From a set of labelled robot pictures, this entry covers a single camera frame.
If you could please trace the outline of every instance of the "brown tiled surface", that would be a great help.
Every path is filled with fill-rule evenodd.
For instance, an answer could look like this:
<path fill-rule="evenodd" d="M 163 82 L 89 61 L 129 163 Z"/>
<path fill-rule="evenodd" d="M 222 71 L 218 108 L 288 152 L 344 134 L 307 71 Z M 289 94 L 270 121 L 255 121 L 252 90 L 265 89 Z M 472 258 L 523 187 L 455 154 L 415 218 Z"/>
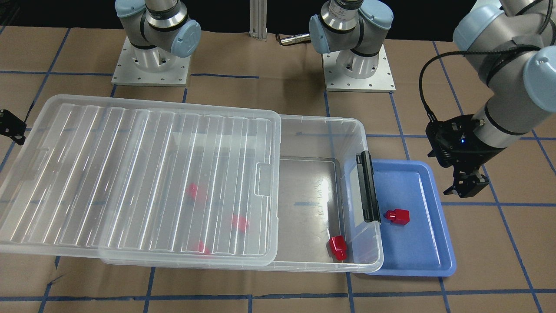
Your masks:
<path fill-rule="evenodd" d="M 272 36 L 258 41 L 246 34 L 209 32 L 203 33 L 192 58 L 187 90 L 114 89 L 110 73 L 124 33 L 71 29 L 62 44 L 66 33 L 64 28 L 7 27 L 0 34 L 0 104 L 23 118 L 38 99 L 27 121 L 29 128 L 45 101 L 62 93 L 110 96 L 114 92 L 116 97 L 173 102 L 181 102 L 186 94 L 189 103 L 295 115 L 326 116 L 328 111 L 331 116 L 357 118 L 370 135 L 367 142 L 373 158 L 406 159 L 407 153 L 411 160 L 431 166 L 458 268 L 452 277 L 441 280 L 363 274 L 351 274 L 347 280 L 344 273 L 171 268 L 152 272 L 147 267 L 71 257 L 62 257 L 56 268 L 54 256 L 1 254 L 0 312 L 37 312 L 46 290 L 44 312 L 144 312 L 147 303 L 148 312 L 349 312 L 351 296 L 356 312 L 446 312 L 446 305 L 452 312 L 537 312 L 519 260 L 537 289 L 543 311 L 556 311 L 556 233 L 551 224 L 556 175 L 536 140 L 520 140 L 486 164 L 497 198 L 490 188 L 468 199 L 442 195 L 452 184 L 452 169 L 426 156 L 430 145 L 423 135 L 428 120 L 417 84 L 422 65 L 436 55 L 433 43 L 385 42 L 397 88 L 392 95 L 325 93 L 321 56 L 310 45 L 281 47 Z M 441 53 L 455 49 L 453 43 L 436 46 Z M 55 59 L 53 72 L 46 73 Z M 477 111 L 492 95 L 490 90 L 464 58 L 447 57 L 443 63 L 463 112 Z M 239 77 L 222 77 L 226 75 Z M 438 61 L 425 75 L 424 92 L 439 119 L 460 113 Z M 553 116 L 535 129 L 553 165 L 555 121 Z M 0 181 L 21 151 L 14 146 L 6 154 L 10 146 L 9 139 L 0 138 L 4 161 Z M 447 290 L 446 303 L 442 286 Z"/>

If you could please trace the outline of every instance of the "black background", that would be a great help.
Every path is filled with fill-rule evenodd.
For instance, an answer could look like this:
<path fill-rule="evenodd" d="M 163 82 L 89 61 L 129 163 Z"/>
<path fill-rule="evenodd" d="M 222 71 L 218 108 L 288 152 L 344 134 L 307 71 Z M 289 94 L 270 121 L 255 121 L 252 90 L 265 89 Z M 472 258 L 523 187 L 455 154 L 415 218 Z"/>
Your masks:
<path fill-rule="evenodd" d="M 190 16 L 203 30 L 249 31 L 248 0 L 183 0 Z M 267 29 L 270 33 L 295 35 L 309 32 L 309 18 L 325 0 L 268 0 Z M 459 21 L 474 0 L 383 0 L 394 12 L 390 39 L 452 41 Z M 20 0 L 15 25 L 43 27 L 122 28 L 114 0 Z"/>

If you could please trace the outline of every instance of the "blue tray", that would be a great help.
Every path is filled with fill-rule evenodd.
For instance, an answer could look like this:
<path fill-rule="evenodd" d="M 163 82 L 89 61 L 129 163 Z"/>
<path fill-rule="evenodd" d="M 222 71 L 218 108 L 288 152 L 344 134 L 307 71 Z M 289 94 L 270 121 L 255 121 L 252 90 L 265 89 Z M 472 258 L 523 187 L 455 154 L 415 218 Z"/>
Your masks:
<path fill-rule="evenodd" d="M 382 268 L 370 275 L 450 276 L 456 262 L 444 212 L 430 167 L 419 161 L 373 160 L 382 224 Z M 384 213 L 409 211 L 407 225 L 393 224 Z"/>

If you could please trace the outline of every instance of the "blue joint cap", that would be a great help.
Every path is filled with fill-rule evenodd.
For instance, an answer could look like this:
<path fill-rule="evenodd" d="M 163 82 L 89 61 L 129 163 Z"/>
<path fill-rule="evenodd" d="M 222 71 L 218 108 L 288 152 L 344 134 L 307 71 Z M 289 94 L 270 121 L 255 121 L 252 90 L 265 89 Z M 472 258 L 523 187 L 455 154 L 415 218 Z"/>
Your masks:
<path fill-rule="evenodd" d="M 188 57 L 193 54 L 201 40 L 201 26 L 194 19 L 189 20 L 177 33 L 170 53 L 177 57 Z"/>
<path fill-rule="evenodd" d="M 478 7 L 467 14 L 454 30 L 454 42 L 462 51 L 467 51 L 493 20 L 504 13 L 489 4 Z"/>
<path fill-rule="evenodd" d="M 542 48 L 523 68 L 529 97 L 539 108 L 556 113 L 556 46 Z"/>
<path fill-rule="evenodd" d="M 364 19 L 378 28 L 389 30 L 392 27 L 394 20 L 392 10 L 378 0 L 364 0 L 359 12 Z"/>
<path fill-rule="evenodd" d="M 316 52 L 320 54 L 330 53 L 326 32 L 317 15 L 312 16 L 311 20 L 309 20 L 309 35 Z"/>
<path fill-rule="evenodd" d="M 116 0 L 114 5 L 119 18 L 125 18 L 145 10 L 145 0 Z"/>

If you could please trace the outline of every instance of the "clear plastic container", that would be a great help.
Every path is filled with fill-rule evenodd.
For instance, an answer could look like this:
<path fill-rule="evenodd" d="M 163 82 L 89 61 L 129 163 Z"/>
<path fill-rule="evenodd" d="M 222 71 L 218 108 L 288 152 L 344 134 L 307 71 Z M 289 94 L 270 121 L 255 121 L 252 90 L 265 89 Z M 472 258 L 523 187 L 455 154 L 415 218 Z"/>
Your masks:
<path fill-rule="evenodd" d="M 356 164 L 367 149 L 355 119 L 56 96 L 0 190 L 0 251 L 374 272 L 380 223 L 364 222 Z M 328 246 L 338 235 L 345 261 Z"/>

